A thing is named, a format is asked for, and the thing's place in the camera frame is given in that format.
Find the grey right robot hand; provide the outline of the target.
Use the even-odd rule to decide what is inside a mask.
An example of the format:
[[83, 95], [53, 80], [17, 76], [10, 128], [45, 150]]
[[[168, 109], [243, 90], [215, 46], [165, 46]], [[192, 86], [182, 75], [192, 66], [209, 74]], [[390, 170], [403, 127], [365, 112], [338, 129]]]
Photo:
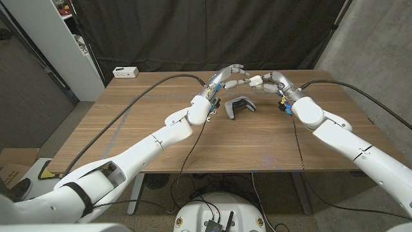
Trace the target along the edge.
[[307, 97], [307, 94], [298, 90], [292, 81], [281, 72], [273, 71], [263, 75], [261, 79], [262, 83], [259, 83], [256, 87], [259, 87], [266, 92], [281, 93], [287, 99], [292, 101], [298, 101], [303, 97]]

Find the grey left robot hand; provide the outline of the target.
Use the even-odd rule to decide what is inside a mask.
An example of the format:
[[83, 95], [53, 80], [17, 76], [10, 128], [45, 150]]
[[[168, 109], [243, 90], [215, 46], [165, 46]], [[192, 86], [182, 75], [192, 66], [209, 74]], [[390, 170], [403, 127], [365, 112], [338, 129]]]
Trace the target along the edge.
[[205, 85], [204, 89], [199, 93], [200, 96], [206, 98], [209, 102], [212, 102], [212, 98], [219, 92], [221, 85], [233, 74], [240, 73], [246, 77], [250, 77], [250, 74], [245, 71], [242, 64], [232, 64], [217, 71]]

